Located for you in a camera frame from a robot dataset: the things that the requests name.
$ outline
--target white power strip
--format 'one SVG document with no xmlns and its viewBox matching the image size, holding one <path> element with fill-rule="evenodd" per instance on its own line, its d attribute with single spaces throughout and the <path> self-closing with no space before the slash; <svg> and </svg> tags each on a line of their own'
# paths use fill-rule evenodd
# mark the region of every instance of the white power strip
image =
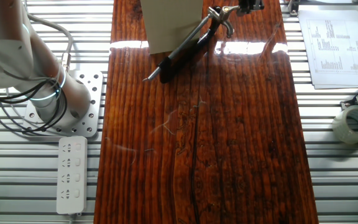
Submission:
<svg viewBox="0 0 358 224">
<path fill-rule="evenodd" d="M 56 208 L 59 214 L 80 213 L 86 208 L 88 140 L 82 136 L 59 140 Z"/>
</svg>

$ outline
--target metal slat table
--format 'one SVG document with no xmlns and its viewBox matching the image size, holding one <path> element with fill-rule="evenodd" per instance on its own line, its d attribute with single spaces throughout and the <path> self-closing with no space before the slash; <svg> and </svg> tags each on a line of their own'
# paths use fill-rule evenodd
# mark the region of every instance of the metal slat table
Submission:
<svg viewBox="0 0 358 224">
<path fill-rule="evenodd" d="M 104 81 L 113 4 L 112 0 L 28 1 L 31 13 L 66 27 L 73 34 L 71 69 L 100 70 Z M 314 4 L 302 5 L 300 9 L 358 10 L 358 5 Z M 339 102 L 351 99 L 358 89 L 313 88 L 298 18 L 290 17 L 284 3 L 282 12 L 319 221 L 358 223 L 358 145 L 341 144 L 331 127 L 332 119 L 341 111 Z M 61 56 L 67 38 L 42 24 L 33 26 L 56 56 Z M 25 104 L 17 107 L 19 112 L 25 112 Z M 93 222 L 103 109 L 104 94 L 99 134 L 89 140 L 88 203 L 86 211 L 77 218 L 81 223 Z M 10 108 L 7 110 L 16 116 Z M 57 138 L 20 138 L 0 125 L 0 223 L 68 222 L 68 217 L 56 213 L 57 142 Z"/>
</svg>

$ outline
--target wood grain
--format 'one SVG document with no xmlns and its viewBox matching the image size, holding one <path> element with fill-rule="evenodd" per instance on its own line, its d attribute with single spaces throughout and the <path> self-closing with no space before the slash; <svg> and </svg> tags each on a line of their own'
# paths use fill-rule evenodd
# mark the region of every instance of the wood grain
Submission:
<svg viewBox="0 0 358 224">
<path fill-rule="evenodd" d="M 114 2 L 95 224 L 318 223 L 280 3 L 231 22 L 172 82 L 143 83 L 164 55 L 139 0 Z"/>
</svg>

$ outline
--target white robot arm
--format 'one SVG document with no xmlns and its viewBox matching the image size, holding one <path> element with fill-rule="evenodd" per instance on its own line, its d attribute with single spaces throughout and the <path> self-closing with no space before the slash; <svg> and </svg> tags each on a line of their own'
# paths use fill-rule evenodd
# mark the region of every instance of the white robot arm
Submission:
<svg viewBox="0 0 358 224">
<path fill-rule="evenodd" d="M 69 60 L 69 46 L 63 60 Z M 84 84 L 69 76 L 67 63 L 63 65 L 32 28 L 21 0 L 0 0 L 0 88 L 23 93 L 45 79 L 57 80 L 67 99 L 67 113 L 58 125 L 69 126 L 87 113 L 91 99 Z M 57 97 L 62 97 L 58 91 L 48 84 L 30 99 L 43 121 L 56 111 Z"/>
</svg>

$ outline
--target scratch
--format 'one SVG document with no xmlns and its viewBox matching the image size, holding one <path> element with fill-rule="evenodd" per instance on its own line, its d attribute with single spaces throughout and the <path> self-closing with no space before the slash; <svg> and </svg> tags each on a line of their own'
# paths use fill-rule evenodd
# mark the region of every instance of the scratch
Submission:
<svg viewBox="0 0 358 224">
<path fill-rule="evenodd" d="M 269 46 L 269 44 L 271 43 L 271 41 L 272 41 L 273 38 L 275 37 L 277 31 L 279 30 L 279 28 L 280 28 L 280 26 L 281 26 L 281 23 L 282 23 L 282 21 L 280 21 L 279 23 L 276 23 L 272 35 L 267 39 L 266 44 L 265 44 L 265 47 L 264 47 L 262 53 L 259 55 L 259 58 L 258 58 L 257 63 L 259 63 L 259 61 L 260 61 L 260 59 L 262 58 L 263 54 L 265 53 L 267 47 Z"/>
<path fill-rule="evenodd" d="M 129 166 L 133 165 L 133 163 L 135 162 L 136 155 L 137 155 L 137 153 L 135 152 L 135 157 L 134 157 L 134 160 L 132 161 L 132 163 L 131 163 Z"/>
<path fill-rule="evenodd" d="M 171 135 L 176 135 L 176 134 L 173 133 L 171 130 L 169 130 L 169 128 L 167 128 L 165 125 L 164 125 L 164 128 L 165 128 L 166 130 L 168 130 Z"/>
<path fill-rule="evenodd" d="M 177 111 L 177 110 L 172 111 L 172 112 L 168 115 L 167 121 L 166 121 L 165 123 L 161 124 L 161 125 L 158 125 L 156 128 L 154 128 L 153 131 L 150 132 L 150 134 L 156 132 L 156 130 L 158 130 L 158 128 L 161 128 L 161 127 L 166 128 L 171 134 L 173 134 L 173 133 L 167 128 L 166 125 L 167 125 L 168 122 L 171 120 L 172 114 L 173 114 L 174 112 L 176 112 L 176 111 Z"/>
<path fill-rule="evenodd" d="M 201 104 L 205 104 L 206 105 L 206 102 L 203 101 L 203 99 L 201 99 L 201 96 L 200 96 L 200 102 L 198 102 L 198 106 L 197 105 L 194 105 L 193 107 L 194 108 L 199 108 L 201 106 Z"/>
<path fill-rule="evenodd" d="M 117 148 L 122 149 L 122 150 L 134 151 L 134 152 L 137 151 L 136 149 L 129 149 L 129 148 L 127 148 L 127 147 L 119 146 L 119 145 L 117 145 L 117 144 L 115 144 L 114 146 L 116 146 Z"/>
</svg>

